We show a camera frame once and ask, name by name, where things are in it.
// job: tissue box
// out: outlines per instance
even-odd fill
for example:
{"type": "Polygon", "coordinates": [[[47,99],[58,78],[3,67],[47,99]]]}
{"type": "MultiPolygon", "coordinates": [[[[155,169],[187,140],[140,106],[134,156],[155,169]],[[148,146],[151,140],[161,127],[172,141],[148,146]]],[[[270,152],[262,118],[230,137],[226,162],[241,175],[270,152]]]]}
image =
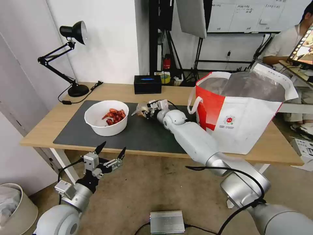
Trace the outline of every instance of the tissue box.
{"type": "Polygon", "coordinates": [[[160,75],[136,75],[134,79],[135,94],[154,94],[162,92],[160,75]]]}

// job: trash can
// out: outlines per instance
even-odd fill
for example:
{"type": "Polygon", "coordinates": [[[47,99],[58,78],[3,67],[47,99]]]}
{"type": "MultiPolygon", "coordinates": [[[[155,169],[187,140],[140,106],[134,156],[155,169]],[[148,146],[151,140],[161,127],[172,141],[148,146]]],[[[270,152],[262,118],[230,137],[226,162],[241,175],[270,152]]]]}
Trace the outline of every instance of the trash can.
{"type": "Polygon", "coordinates": [[[25,233],[36,221],[38,208],[23,192],[18,184],[6,183],[0,186],[15,188],[21,191],[21,200],[10,219],[0,230],[1,235],[21,235],[25,233]]]}

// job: black desk mat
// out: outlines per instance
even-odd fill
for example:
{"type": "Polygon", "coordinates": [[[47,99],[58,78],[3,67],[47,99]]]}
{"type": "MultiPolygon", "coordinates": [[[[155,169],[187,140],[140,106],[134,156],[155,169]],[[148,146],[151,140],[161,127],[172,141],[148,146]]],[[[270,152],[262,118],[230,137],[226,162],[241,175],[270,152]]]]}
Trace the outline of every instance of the black desk mat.
{"type": "MultiPolygon", "coordinates": [[[[176,142],[174,135],[166,130],[156,120],[148,120],[137,115],[131,116],[136,110],[137,103],[126,103],[129,115],[126,128],[114,136],[100,136],[85,123],[85,111],[99,101],[85,101],[71,120],[66,124],[57,138],[55,144],[96,147],[107,141],[105,148],[128,150],[186,153],[176,142]]],[[[189,121],[195,121],[195,115],[190,115],[186,106],[177,106],[186,114],[189,121]]]]}

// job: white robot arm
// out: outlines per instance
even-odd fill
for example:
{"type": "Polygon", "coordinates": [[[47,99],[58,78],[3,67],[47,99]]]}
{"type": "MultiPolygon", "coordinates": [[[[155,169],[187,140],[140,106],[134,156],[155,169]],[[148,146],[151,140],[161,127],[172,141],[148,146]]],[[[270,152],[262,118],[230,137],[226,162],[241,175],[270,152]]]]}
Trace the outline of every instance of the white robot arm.
{"type": "Polygon", "coordinates": [[[95,151],[81,158],[84,162],[85,176],[72,184],[59,181],[54,187],[62,196],[62,204],[46,211],[38,220],[36,235],[75,235],[79,228],[82,214],[88,207],[90,197],[95,193],[96,186],[104,174],[111,173],[123,164],[126,147],[117,159],[108,161],[99,158],[98,154],[106,142],[99,145],[95,151]]]}
{"type": "MultiPolygon", "coordinates": [[[[155,116],[170,130],[176,141],[196,162],[209,167],[228,167],[241,170],[256,179],[264,192],[270,182],[252,165],[241,158],[228,157],[218,151],[215,139],[194,122],[186,122],[186,116],[179,110],[169,110],[167,100],[150,101],[148,116],[155,116]]],[[[215,174],[224,176],[225,169],[213,169],[215,174]]],[[[249,177],[230,173],[221,183],[222,191],[238,208],[242,208],[261,196],[261,189],[249,177]]],[[[313,221],[289,208],[280,205],[258,204],[247,208],[261,235],[309,235],[313,234],[313,221]]]]}

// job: red crayfish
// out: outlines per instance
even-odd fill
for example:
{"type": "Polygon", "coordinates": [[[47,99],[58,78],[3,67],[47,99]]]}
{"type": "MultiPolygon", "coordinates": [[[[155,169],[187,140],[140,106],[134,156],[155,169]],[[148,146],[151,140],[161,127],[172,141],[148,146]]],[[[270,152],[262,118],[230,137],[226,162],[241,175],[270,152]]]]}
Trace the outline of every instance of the red crayfish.
{"type": "Polygon", "coordinates": [[[116,124],[120,121],[123,120],[123,118],[126,117],[126,114],[124,112],[124,110],[116,110],[116,109],[110,109],[110,111],[103,116],[102,120],[105,119],[105,118],[108,118],[107,119],[107,124],[110,126],[110,125],[113,125],[113,124],[116,124]]]}

